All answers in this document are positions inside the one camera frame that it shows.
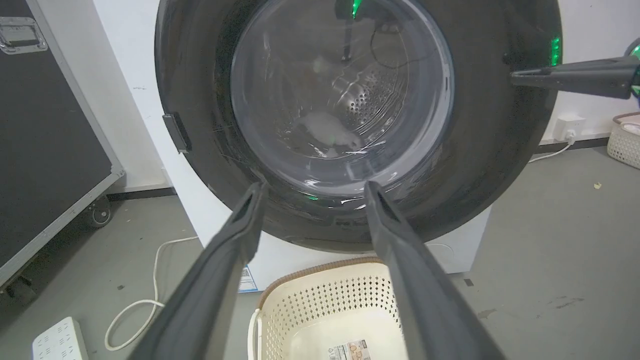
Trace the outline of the white wall socket plug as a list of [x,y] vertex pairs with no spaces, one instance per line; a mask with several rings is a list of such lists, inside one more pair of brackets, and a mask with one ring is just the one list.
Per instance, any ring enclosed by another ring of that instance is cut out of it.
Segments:
[[581,136],[586,124],[586,118],[576,114],[558,116],[552,132],[554,141],[569,142],[571,144]]

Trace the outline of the cream basket with brown rim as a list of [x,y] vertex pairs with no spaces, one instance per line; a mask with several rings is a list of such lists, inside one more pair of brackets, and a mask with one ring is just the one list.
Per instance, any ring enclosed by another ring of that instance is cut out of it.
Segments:
[[612,122],[606,152],[618,162],[640,170],[640,111],[617,115]]

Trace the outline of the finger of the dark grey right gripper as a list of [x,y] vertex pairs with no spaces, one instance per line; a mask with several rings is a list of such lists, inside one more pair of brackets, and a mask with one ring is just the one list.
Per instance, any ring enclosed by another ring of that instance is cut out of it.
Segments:
[[640,60],[627,55],[512,71],[510,82],[516,86],[628,100],[633,95],[632,85],[638,67]]

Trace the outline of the black round washing machine door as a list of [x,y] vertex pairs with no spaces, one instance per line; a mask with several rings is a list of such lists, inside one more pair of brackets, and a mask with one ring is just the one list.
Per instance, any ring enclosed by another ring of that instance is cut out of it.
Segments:
[[366,182],[425,242],[505,193],[557,98],[510,74],[561,38],[559,0],[159,0],[154,57],[208,191],[265,183],[267,234],[355,253]]

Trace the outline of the black flight case on wheels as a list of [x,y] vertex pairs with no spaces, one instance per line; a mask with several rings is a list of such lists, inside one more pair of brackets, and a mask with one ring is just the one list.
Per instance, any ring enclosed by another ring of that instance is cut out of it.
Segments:
[[0,0],[0,295],[37,296],[23,276],[74,220],[112,218],[125,174],[36,0]]

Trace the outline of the white washing machine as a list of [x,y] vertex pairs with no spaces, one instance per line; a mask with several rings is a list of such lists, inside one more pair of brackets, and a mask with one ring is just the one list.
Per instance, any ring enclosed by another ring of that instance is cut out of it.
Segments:
[[448,273],[471,269],[490,210],[441,236],[470,72],[434,0],[96,0],[134,104],[203,245],[252,183],[265,219],[252,290],[374,256],[378,182]]

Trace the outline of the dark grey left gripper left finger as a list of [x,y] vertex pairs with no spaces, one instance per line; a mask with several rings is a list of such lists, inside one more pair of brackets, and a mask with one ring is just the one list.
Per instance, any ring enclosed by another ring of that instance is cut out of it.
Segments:
[[253,260],[265,183],[254,183],[203,249],[129,360],[224,360],[243,269]]

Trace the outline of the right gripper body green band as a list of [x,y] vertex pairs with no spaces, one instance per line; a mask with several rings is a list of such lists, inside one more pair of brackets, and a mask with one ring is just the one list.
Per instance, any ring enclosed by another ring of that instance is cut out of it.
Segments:
[[[640,60],[640,38],[635,39],[635,41],[628,46],[625,54],[636,57]],[[633,78],[631,93],[638,101],[640,101],[640,66],[637,68],[636,74]]]

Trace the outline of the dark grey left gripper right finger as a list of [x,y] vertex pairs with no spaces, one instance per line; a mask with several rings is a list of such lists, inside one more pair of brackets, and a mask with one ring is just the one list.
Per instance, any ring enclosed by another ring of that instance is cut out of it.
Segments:
[[364,194],[371,242],[390,272],[409,360],[506,360],[382,187],[368,181]]

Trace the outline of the cream perforated laundry basket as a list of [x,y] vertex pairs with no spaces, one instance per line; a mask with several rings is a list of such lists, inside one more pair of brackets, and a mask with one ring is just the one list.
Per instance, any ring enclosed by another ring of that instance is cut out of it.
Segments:
[[387,266],[360,257],[274,281],[251,316],[247,360],[409,360]]

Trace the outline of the white power strip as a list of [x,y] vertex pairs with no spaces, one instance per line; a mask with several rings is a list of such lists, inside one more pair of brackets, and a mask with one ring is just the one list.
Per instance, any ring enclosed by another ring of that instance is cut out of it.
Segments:
[[89,360],[80,324],[64,317],[32,342],[32,360]]

